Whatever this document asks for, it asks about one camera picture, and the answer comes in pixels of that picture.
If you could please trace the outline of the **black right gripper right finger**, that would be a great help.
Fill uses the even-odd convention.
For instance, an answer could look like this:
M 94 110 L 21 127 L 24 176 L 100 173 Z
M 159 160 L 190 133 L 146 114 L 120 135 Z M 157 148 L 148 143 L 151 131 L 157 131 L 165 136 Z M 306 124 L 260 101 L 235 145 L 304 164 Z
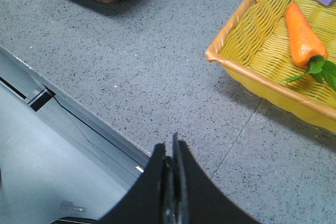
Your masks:
M 173 134 L 172 148 L 177 223 L 258 223 L 213 184 L 178 133 Z

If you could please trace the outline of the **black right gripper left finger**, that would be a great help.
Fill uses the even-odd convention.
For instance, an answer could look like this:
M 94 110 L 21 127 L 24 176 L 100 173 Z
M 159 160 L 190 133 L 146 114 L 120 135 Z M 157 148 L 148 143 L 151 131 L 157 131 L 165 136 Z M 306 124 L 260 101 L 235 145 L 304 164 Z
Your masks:
M 165 145 L 155 145 L 144 172 L 98 223 L 161 223 L 161 184 L 165 158 Z

